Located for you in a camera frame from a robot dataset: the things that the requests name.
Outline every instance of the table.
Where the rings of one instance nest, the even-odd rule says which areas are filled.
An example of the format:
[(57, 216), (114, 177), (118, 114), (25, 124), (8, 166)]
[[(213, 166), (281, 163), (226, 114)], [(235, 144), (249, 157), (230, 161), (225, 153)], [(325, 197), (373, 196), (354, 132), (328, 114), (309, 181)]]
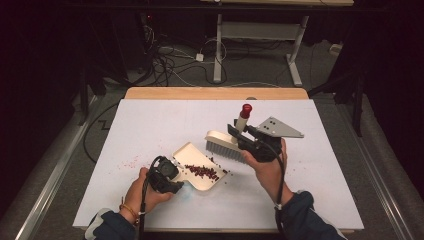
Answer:
[[(321, 5), (326, 7), (352, 6), (353, 0), (221, 0), (220, 5), (226, 3), (240, 4), (273, 4), (273, 5)], [(216, 57), (214, 65), (213, 81), (221, 82), (222, 69), (222, 38), (248, 38), (248, 39), (270, 39), (270, 40), (293, 40), (293, 49), (286, 55), (287, 64), (296, 87), (302, 87), (299, 71), (296, 66), (296, 57), (302, 43), (303, 34), (306, 30), (309, 16), (303, 16), (299, 24), (277, 24), (277, 23), (253, 23), (223, 21), (222, 14), (218, 14), (216, 33)]]
[[(303, 89), (284, 88), (129, 89), (120, 103), (73, 226), (86, 227), (101, 207), (117, 211), (120, 197), (138, 169), (147, 167), (149, 159), (153, 160), (158, 153), (168, 157), (187, 141), (204, 152), (206, 130), (223, 131), (225, 123), (233, 118), (232, 109), (240, 111), (241, 104), (246, 102), (253, 106), (249, 125), (258, 125), (272, 111), (274, 117), (305, 133), (303, 139), (286, 139), (290, 159), (297, 159), (287, 166), (286, 181), (292, 189), (308, 189), (315, 197), (316, 211), (338, 228), (363, 229), (313, 101), (307, 99)], [(227, 174), (205, 192), (185, 184), (170, 202), (146, 216), (146, 230), (277, 231), (273, 203), (253, 170), (230, 159), (216, 155), (214, 158), (231, 171), (231, 176)]]

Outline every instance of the floor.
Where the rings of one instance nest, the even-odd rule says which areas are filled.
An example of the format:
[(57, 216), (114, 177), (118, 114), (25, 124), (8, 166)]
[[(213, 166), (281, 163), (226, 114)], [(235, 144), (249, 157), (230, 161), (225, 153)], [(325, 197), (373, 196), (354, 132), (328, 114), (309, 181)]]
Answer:
[[(329, 54), (330, 46), (324, 41), (300, 48), (296, 64), (304, 89), (310, 90), (326, 82), (337, 60), (336, 56)], [(290, 42), (229, 42), (223, 61), (226, 81), (219, 86), (294, 87), (285, 62), (285, 54), (290, 50)], [(173, 66), (172, 74), (168, 78), (160, 75), (158, 65), (156, 77), (159, 76), (159, 80), (151, 77), (140, 85), (215, 86), (209, 83), (213, 72), (211, 64), (185, 65), (193, 61), (191, 57), (195, 56), (196, 50), (169, 43), (160, 51), (167, 54), (166, 57), (163, 55), (163, 60), (168, 67)], [(214, 60), (211, 51), (205, 49), (204, 53), (204, 62)], [(135, 80), (141, 74), (132, 70), (129, 78)], [(81, 112), (78, 111), (79, 100), (75, 99), (75, 116), (45, 153), (8, 213), (3, 216), (0, 239), (82, 239), (83, 231), (73, 228), (72, 222), (95, 167), (90, 158), (95, 160), (99, 156), (107, 137), (107, 127), (113, 121), (116, 109), (113, 105), (126, 91), (111, 79), (105, 79), (105, 85), (106, 95), (91, 99), (89, 119), (83, 126), (78, 125)], [(389, 240), (424, 236), (422, 219), (419, 219), (423, 216), (423, 203), (417, 200), (418, 194), (399, 169), (384, 133), (373, 118), (366, 96), (361, 122), (362, 138), (358, 138), (350, 126), (352, 109), (349, 104), (336, 105), (332, 94), (328, 93), (317, 94), (313, 99), (365, 225), (364, 230), (346, 236), (349, 239)], [(81, 133), (85, 132), (86, 138), (82, 138)], [(49, 185), (49, 178), (54, 177), (55, 183), (50, 182)], [(51, 192), (46, 193), (48, 186)], [(391, 213), (396, 208), (399, 214)], [(28, 216), (35, 217), (26, 221)], [(146, 236), (150, 239), (278, 239), (278, 235), (274, 234), (149, 233)]]

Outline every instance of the person's right hand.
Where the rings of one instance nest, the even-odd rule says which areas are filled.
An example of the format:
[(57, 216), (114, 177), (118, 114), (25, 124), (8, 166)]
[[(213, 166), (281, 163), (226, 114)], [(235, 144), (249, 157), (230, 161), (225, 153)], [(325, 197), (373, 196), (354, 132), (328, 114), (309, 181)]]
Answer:
[[(281, 138), (281, 150), (280, 158), (283, 161), (284, 169), (287, 166), (287, 147), (286, 141)], [(277, 201), (278, 190), (281, 181), (281, 169), (278, 159), (274, 159), (272, 162), (258, 162), (250, 152), (243, 150), (241, 155), (245, 159), (246, 163), (251, 166), (256, 173), (256, 177), (259, 180), (261, 186), (266, 190), (272, 201)], [(283, 185), (283, 195), (281, 203), (284, 205), (293, 197), (293, 192), (288, 188), (286, 183)]]

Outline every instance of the sleeve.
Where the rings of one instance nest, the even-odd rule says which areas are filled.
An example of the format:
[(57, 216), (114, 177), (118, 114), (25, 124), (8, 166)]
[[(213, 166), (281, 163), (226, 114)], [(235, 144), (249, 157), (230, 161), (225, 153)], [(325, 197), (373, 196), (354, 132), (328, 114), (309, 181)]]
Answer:
[(314, 210), (314, 199), (309, 192), (295, 193), (282, 208), (281, 220), (288, 239), (342, 240), (347, 239), (331, 223)]
[(135, 228), (121, 214), (101, 209), (84, 235), (86, 240), (133, 240)]

